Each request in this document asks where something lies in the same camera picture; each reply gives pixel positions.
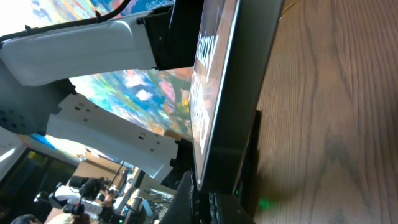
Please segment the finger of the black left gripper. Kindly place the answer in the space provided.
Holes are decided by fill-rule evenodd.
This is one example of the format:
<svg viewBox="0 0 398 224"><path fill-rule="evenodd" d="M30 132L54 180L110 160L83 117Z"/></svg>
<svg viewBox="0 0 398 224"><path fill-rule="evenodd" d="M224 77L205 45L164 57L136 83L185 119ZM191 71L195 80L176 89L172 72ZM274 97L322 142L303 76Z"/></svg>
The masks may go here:
<svg viewBox="0 0 398 224"><path fill-rule="evenodd" d="M246 153L242 163L241 173L238 182L234 189L234 194L238 199L240 205L249 214L254 216L254 202L252 196L254 195L254 179L255 172L258 165L258 141L261 125L261 112L256 111L254 122L249 135L249 141L246 148Z"/></svg>

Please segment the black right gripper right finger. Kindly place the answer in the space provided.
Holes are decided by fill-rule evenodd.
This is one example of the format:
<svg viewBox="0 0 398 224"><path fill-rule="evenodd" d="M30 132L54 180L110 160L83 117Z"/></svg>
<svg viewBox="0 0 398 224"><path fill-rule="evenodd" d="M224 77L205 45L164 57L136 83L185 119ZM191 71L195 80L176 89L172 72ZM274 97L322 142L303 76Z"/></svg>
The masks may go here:
<svg viewBox="0 0 398 224"><path fill-rule="evenodd" d="M233 194L209 194L211 224L255 224Z"/></svg>

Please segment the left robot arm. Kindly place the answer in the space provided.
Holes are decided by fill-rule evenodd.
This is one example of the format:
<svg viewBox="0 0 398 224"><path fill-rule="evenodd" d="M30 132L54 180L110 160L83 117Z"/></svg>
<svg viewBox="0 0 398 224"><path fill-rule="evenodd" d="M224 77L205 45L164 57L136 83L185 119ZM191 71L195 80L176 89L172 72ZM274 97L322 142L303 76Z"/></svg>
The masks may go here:
<svg viewBox="0 0 398 224"><path fill-rule="evenodd" d="M174 189L164 223L250 223L234 194L282 1L174 1L1 37L1 127Z"/></svg>

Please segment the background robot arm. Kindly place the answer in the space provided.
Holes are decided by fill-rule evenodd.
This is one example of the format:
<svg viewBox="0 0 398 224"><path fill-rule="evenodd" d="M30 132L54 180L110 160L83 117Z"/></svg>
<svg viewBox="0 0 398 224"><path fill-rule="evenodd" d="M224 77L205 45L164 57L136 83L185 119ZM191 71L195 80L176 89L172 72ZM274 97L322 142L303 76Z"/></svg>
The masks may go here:
<svg viewBox="0 0 398 224"><path fill-rule="evenodd" d="M54 192L39 192L34 202L45 202L53 208L62 209L64 213L73 215L88 214L95 220L110 222L114 217L114 209L110 205L102 205L105 196L101 193L109 188L112 182L108 178L72 176L69 185L59 182Z"/></svg>

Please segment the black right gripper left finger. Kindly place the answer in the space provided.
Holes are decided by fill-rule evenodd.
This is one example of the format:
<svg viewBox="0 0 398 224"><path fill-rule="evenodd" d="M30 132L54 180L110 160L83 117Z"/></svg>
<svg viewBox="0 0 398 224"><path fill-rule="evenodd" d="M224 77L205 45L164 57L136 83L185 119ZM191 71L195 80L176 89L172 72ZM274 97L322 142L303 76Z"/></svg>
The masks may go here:
<svg viewBox="0 0 398 224"><path fill-rule="evenodd" d="M170 207L159 224L193 223L194 189L192 173L188 171L184 173Z"/></svg>

